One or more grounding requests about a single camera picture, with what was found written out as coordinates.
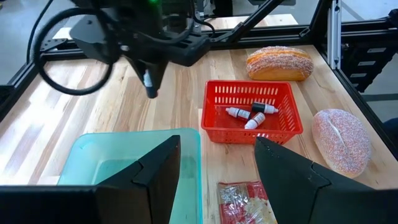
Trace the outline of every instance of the red packaging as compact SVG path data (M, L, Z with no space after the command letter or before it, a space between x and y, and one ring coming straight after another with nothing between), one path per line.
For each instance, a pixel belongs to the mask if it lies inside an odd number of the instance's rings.
M275 224L262 183L218 183L221 224Z

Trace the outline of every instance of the sprinkled pastry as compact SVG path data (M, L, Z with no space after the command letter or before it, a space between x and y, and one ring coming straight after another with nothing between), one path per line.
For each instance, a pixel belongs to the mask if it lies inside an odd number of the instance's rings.
M248 57L247 70L253 80L302 81L313 71L312 59L291 47L264 47Z
M371 157L371 142L360 120L349 112L319 111L312 135L328 166L350 178L359 176Z

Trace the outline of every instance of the wooden table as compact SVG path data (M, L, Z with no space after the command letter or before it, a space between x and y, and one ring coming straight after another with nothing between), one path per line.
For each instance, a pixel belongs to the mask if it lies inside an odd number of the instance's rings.
M349 111L362 121L372 144L371 161L356 180L375 189L398 187L398 162L388 148L317 50L298 48L311 55L315 69L304 82L290 82L304 132L284 146L327 167L312 139L313 115L327 108ZM123 59L103 89L81 97L57 92L37 76L0 124L0 184L55 184L73 142L84 133L191 127L201 134L204 221L218 223L216 184L259 177L253 146L212 143L200 128L203 90L210 79L248 80L246 58L254 51L211 51L190 68L170 63L154 100ZM86 59L49 62L46 68L59 83L82 88L95 83L105 66Z

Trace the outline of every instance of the teal plastic bin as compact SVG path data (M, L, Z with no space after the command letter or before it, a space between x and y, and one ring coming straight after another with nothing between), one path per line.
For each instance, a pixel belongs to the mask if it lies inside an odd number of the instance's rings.
M170 223L202 223L200 136L194 129L82 135L72 146L58 185L96 185L172 135L181 138L181 166Z

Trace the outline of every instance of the gray floor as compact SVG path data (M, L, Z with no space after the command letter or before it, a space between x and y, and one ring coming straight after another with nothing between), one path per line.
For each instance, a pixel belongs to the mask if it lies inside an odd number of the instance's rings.
M26 47L30 30L46 4L47 0L7 0L3 2L0 10L0 84L7 83L12 76L25 63ZM318 0L296 0L294 6L278 6L271 14L292 14L299 24L309 24L315 11ZM213 6L210 0L204 0L205 14L212 14ZM253 6L248 0L233 0L234 14L253 13L257 6ZM343 21L361 21L385 17L391 9L398 8L397 0L344 0ZM73 7L69 0L56 0L44 15L39 28L57 12ZM59 23L57 29L62 26L71 27L78 18L71 18ZM377 76L374 83L364 94L398 93L398 78L394 76L398 69L398 56L384 68ZM398 101L378 101L369 105L382 121L398 117Z

